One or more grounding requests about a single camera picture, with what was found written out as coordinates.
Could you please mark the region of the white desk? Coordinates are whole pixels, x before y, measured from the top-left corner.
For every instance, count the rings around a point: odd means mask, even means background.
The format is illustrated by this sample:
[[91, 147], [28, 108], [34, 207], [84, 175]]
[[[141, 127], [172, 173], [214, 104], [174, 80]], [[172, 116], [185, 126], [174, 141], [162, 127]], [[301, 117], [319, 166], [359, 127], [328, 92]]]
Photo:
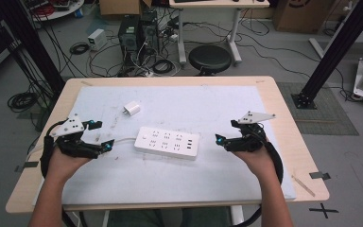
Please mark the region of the white desk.
[[233, 62], [241, 63], [242, 59], [235, 43], [241, 12], [243, 9], [265, 9], [270, 6], [270, 3], [268, 0], [169, 0], [169, 6], [176, 9], [179, 15], [178, 51], [180, 64], [187, 63], [183, 39], [183, 23], [195, 21], [195, 19], [187, 18], [187, 11], [192, 11], [193, 13], [209, 12], [210, 16], [214, 16], [217, 12], [221, 16], [225, 16], [227, 11], [230, 11], [233, 18], [233, 27], [231, 33], [226, 36], [226, 41], [232, 51]]

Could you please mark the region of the person's right hand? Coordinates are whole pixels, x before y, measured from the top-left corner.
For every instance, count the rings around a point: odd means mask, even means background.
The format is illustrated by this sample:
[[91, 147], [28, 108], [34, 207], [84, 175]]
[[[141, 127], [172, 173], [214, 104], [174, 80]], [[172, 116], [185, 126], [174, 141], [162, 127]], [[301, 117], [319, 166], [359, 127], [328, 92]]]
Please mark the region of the person's right hand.
[[248, 166], [262, 186], [279, 185], [274, 164], [265, 147], [254, 152], [235, 151], [233, 154]]

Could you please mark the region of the black tape cross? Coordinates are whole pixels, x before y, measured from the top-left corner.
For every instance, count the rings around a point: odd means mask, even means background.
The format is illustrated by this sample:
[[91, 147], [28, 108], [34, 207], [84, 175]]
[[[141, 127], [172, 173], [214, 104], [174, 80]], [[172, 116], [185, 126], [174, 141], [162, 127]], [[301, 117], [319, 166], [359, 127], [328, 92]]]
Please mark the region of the black tape cross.
[[329, 214], [338, 214], [339, 213], [339, 211], [337, 209], [326, 208], [322, 202], [320, 203], [319, 207], [310, 207], [309, 211], [323, 213], [323, 215], [326, 219], [329, 218]]

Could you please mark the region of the white power supply box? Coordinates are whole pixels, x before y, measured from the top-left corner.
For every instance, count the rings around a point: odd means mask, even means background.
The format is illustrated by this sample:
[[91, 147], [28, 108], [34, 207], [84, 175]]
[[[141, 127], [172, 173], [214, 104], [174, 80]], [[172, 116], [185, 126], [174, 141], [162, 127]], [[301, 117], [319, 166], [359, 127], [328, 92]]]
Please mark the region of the white power supply box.
[[94, 51], [100, 50], [104, 45], [107, 44], [108, 40], [104, 29], [97, 29], [89, 37], [88, 42], [90, 48]]

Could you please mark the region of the white power strip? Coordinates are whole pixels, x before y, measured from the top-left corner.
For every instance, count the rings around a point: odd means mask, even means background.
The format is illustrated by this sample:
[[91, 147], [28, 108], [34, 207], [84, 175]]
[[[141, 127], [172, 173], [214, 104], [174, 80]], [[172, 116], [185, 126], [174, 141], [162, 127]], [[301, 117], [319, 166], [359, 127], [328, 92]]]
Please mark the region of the white power strip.
[[141, 127], [134, 146], [141, 152], [195, 160], [199, 150], [199, 135], [181, 131]]

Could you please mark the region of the white foam mat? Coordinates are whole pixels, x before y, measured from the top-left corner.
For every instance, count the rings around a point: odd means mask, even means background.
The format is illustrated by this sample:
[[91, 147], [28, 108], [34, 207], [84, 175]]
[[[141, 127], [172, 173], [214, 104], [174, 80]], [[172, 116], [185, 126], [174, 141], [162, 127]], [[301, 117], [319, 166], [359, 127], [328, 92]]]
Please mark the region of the white foam mat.
[[[140, 112], [129, 116], [131, 101]], [[254, 86], [83, 87], [71, 110], [81, 120], [101, 121], [83, 141], [114, 140], [113, 149], [81, 167], [66, 183], [65, 205], [153, 205], [259, 201], [259, 183], [247, 166], [216, 144], [216, 135], [239, 136], [231, 120], [264, 111]], [[199, 135], [195, 160], [138, 151], [141, 127]]]

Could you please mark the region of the black tape strip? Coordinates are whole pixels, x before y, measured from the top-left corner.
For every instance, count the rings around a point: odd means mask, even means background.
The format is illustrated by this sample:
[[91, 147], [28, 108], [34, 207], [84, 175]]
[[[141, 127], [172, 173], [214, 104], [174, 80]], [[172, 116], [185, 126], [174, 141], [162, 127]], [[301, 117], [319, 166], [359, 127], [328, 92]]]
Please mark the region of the black tape strip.
[[14, 171], [22, 173], [25, 168], [37, 167], [38, 164], [39, 164], [39, 162], [35, 162], [35, 161], [33, 161], [33, 162], [24, 162], [22, 165], [19, 165], [19, 166], [15, 167]]
[[329, 173], [323, 173], [321, 171], [319, 171], [319, 172], [311, 172], [311, 173], [309, 173], [309, 175], [310, 175], [310, 177], [312, 179], [322, 179], [324, 181], [331, 179]]

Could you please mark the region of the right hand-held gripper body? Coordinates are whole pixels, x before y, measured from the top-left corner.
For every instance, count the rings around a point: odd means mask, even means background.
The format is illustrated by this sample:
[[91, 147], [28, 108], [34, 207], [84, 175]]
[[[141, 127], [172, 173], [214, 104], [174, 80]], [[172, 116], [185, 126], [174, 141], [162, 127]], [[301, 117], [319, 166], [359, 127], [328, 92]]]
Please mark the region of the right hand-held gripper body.
[[241, 124], [241, 136], [239, 138], [226, 139], [224, 148], [227, 151], [248, 151], [258, 150], [267, 141], [267, 136], [262, 126], [262, 121], [275, 118], [274, 113], [257, 113], [248, 111], [237, 119]]

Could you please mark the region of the grey floor mat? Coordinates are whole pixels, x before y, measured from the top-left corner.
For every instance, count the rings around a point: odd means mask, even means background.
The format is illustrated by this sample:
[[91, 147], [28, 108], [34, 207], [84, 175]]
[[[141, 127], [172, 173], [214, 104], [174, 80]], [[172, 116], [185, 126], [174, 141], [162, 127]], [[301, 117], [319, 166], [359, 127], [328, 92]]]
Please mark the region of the grey floor mat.
[[303, 84], [278, 82], [277, 85], [301, 134], [358, 135], [354, 124], [330, 89], [320, 90], [315, 97], [314, 108], [299, 109], [292, 96], [301, 91]]

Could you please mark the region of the black metal post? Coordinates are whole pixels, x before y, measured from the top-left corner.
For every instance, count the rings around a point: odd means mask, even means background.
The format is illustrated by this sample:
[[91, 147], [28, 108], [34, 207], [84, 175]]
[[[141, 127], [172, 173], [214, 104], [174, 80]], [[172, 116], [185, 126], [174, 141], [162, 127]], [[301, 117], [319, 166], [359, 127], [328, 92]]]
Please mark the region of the black metal post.
[[363, 0], [345, 18], [310, 79], [291, 97], [297, 109], [315, 109], [314, 99], [363, 31]]
[[54, 96], [59, 96], [65, 82], [54, 62], [43, 46], [38, 33], [33, 28], [28, 14], [20, 0], [0, 0], [0, 10], [9, 28], [26, 48], [28, 55], [39, 68]]

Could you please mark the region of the large cardboard box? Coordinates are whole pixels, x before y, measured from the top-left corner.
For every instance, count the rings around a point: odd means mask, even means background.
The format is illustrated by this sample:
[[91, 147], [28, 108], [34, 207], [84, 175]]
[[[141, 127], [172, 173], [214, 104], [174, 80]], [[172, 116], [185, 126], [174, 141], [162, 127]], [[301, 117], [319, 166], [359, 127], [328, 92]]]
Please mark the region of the large cardboard box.
[[336, 0], [279, 0], [272, 22], [283, 32], [315, 34]]

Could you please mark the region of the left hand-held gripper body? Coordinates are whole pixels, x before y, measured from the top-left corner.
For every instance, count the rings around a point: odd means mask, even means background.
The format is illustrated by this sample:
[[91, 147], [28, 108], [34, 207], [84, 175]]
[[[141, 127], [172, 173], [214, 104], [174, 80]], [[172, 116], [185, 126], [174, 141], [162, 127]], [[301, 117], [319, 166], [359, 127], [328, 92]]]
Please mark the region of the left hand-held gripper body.
[[49, 135], [56, 137], [55, 143], [63, 154], [96, 159], [102, 152], [101, 145], [88, 144], [81, 140], [84, 131], [88, 130], [88, 121], [81, 121], [75, 113], [73, 116], [55, 123], [49, 129]]

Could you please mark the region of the black round stool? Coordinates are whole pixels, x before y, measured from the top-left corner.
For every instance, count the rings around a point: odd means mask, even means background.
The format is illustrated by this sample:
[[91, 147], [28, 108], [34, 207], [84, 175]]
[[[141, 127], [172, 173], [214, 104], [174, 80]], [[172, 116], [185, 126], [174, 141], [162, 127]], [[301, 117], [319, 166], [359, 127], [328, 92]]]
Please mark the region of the black round stool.
[[188, 55], [190, 64], [199, 70], [200, 76], [212, 76], [227, 70], [232, 64], [230, 53], [216, 45], [195, 47]]

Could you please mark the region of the white charger plug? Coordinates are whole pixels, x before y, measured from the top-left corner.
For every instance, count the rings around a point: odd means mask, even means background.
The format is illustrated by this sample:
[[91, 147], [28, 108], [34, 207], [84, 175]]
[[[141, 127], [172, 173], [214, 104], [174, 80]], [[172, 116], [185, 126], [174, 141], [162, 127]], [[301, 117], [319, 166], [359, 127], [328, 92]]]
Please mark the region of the white charger plug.
[[138, 114], [140, 110], [140, 105], [136, 101], [131, 101], [124, 106], [123, 113], [128, 114], [129, 116], [133, 116], [135, 114]]

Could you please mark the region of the white table leg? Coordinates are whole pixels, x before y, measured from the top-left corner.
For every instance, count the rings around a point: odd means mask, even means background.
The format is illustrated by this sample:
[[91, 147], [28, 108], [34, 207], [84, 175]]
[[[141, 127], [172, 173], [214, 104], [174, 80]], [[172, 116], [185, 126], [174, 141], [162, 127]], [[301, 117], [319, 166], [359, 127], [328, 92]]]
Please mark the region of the white table leg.
[[237, 225], [244, 221], [243, 207], [241, 205], [232, 205], [230, 212], [232, 225]]

